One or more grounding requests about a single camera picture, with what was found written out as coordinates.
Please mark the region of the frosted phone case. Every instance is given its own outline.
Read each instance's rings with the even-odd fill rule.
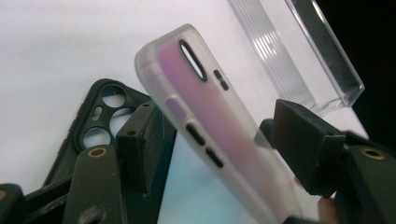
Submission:
[[[285,168],[195,28],[186,24],[148,43],[135,68],[154,102],[259,222],[299,215]]]

